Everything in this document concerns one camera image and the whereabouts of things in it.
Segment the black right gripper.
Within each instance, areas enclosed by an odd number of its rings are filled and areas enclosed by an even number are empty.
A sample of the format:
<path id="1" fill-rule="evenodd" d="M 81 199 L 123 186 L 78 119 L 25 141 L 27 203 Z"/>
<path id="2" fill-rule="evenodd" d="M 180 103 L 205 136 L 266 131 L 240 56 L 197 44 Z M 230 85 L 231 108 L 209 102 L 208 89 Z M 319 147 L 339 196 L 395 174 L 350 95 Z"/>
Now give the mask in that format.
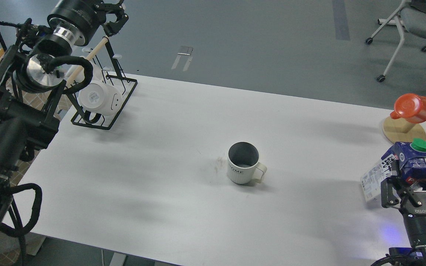
<path id="1" fill-rule="evenodd" d="M 381 206 L 399 209 L 412 247 L 426 246 L 426 190 L 405 188 L 400 175 L 381 182 Z"/>

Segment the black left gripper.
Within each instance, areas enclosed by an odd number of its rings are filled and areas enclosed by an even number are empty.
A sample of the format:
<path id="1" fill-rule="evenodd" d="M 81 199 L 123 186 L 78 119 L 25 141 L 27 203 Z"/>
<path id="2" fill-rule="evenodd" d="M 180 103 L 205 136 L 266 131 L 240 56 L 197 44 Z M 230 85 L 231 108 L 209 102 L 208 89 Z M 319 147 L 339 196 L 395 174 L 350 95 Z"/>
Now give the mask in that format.
<path id="1" fill-rule="evenodd" d="M 77 47 L 87 46 L 99 27 L 108 37 L 118 34 L 128 20 L 122 0 L 61 0 L 47 17 L 55 33 L 62 28 L 71 32 L 70 44 Z"/>

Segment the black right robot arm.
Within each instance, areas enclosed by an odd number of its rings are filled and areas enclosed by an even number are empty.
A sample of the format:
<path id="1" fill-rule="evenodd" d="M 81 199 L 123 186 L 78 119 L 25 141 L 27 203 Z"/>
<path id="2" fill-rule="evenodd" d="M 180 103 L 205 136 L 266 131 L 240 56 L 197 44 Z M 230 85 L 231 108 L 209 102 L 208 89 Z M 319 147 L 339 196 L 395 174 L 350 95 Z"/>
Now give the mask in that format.
<path id="1" fill-rule="evenodd" d="M 426 184 L 420 191 L 407 186 L 399 175 L 381 183 L 381 205 L 395 208 L 403 217 L 409 248 L 393 247 L 374 266 L 426 266 Z"/>

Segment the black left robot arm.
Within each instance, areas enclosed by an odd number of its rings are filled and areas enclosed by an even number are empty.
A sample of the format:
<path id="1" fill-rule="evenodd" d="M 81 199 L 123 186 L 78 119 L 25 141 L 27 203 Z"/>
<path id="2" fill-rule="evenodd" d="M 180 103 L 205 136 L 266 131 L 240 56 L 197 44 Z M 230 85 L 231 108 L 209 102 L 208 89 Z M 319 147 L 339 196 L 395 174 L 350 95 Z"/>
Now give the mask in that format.
<path id="1" fill-rule="evenodd" d="M 0 232 L 17 238 L 24 266 L 26 235 L 40 216 L 42 189 L 11 186 L 17 162 L 30 162 L 58 132 L 62 96 L 77 126 L 109 130 L 138 81 L 127 78 L 109 38 L 129 20 L 122 0 L 61 0 L 48 25 L 0 21 Z"/>

